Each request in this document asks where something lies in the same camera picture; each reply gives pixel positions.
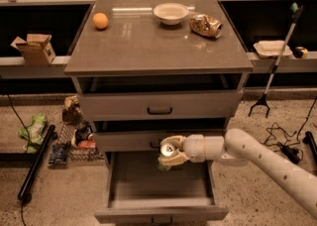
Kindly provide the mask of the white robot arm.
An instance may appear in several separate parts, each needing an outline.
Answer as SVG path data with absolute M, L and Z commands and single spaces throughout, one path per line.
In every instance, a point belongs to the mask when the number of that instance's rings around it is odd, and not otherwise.
M 158 162 L 165 168 L 206 161 L 222 165 L 252 162 L 317 218 L 317 177 L 266 148 L 241 129 L 230 129 L 224 136 L 170 136 L 160 142 Z

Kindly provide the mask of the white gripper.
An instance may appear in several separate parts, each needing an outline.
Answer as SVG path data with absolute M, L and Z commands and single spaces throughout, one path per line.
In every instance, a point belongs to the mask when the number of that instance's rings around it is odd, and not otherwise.
M 171 144 L 176 150 L 164 152 L 158 161 L 164 166 L 179 166 L 187 161 L 203 163 L 218 159 L 223 151 L 224 138 L 222 136 L 190 135 L 170 136 L 163 139 L 160 145 Z

